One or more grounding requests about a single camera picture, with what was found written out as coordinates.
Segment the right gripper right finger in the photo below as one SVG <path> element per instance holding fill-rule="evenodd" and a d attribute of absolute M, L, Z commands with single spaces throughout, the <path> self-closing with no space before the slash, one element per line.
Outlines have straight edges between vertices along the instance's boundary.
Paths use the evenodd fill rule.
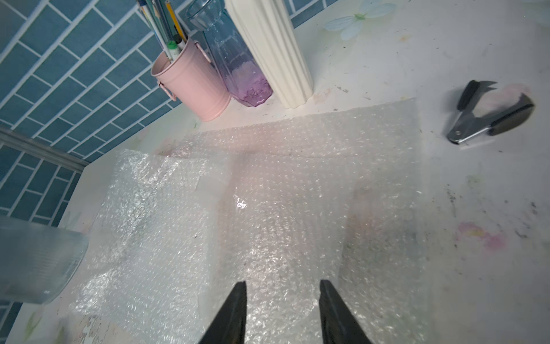
<path fill-rule="evenodd" d="M 319 284 L 319 312 L 324 344 L 372 344 L 334 285 Z"/>

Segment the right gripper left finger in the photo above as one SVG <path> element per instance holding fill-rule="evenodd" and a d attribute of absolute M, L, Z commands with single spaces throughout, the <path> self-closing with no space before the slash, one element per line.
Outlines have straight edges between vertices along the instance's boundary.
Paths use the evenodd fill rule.
<path fill-rule="evenodd" d="M 243 344 L 246 335 L 247 287 L 237 282 L 199 344 Z"/>

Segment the clear bubble wrap sheet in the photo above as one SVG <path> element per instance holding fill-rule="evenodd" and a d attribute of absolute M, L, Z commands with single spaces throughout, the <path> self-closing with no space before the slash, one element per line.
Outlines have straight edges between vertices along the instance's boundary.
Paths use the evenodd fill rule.
<path fill-rule="evenodd" d="M 415 99 L 185 138 L 169 156 L 211 162 L 216 216 L 201 312 L 245 280 L 246 342 L 320 343 L 329 280 L 372 342 L 428 342 L 419 155 Z"/>
<path fill-rule="evenodd" d="M 196 343 L 216 207 L 231 157 L 122 150 L 76 275 L 73 312 L 114 322 L 142 343 Z"/>

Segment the clear ribbed glass vase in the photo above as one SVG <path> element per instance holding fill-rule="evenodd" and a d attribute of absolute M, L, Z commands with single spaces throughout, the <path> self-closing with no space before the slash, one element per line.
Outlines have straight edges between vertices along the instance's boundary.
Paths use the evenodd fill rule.
<path fill-rule="evenodd" d="M 1 299 L 48 304 L 72 279 L 89 247 L 71 230 L 1 217 Z"/>

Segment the purple vase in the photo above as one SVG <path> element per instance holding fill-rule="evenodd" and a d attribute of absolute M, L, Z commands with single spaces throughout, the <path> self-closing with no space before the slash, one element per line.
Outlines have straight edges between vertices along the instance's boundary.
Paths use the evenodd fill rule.
<path fill-rule="evenodd" d="M 223 1 L 192 1 L 186 19 L 203 33 L 213 64 L 235 100 L 247 107 L 257 107 L 272 96 L 273 90 Z"/>

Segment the cream ribbed cylinder vase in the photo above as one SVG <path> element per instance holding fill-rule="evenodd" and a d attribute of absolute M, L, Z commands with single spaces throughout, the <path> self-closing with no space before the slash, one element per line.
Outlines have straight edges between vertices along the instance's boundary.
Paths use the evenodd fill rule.
<path fill-rule="evenodd" d="M 226 11 L 286 108 L 313 95 L 313 80 L 283 1 L 226 1 Z"/>

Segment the small black metal clip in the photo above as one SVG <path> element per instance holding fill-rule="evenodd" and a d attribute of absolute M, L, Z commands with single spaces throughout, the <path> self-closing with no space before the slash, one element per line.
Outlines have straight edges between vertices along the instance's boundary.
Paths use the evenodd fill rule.
<path fill-rule="evenodd" d="M 471 80 L 458 100 L 458 118 L 446 134 L 461 145 L 478 136 L 498 136 L 525 123 L 534 112 L 534 101 L 525 84 L 498 88 L 494 81 Z"/>

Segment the pink pen cup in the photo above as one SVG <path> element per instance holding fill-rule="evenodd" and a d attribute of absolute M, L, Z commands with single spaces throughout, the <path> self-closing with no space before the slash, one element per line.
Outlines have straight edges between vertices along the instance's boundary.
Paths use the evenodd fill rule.
<path fill-rule="evenodd" d="M 164 52 L 160 53 L 151 75 L 172 101 L 181 101 L 203 122 L 219 117 L 231 101 L 209 56 L 195 40 L 189 40 L 173 61 Z"/>

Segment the pens in cup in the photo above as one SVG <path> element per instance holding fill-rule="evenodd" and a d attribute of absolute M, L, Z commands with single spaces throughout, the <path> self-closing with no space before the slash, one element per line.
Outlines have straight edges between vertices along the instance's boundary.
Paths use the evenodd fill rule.
<path fill-rule="evenodd" d="M 137 5 L 168 61 L 174 62 L 185 47 L 188 34 L 176 16 L 172 1 L 137 0 Z"/>

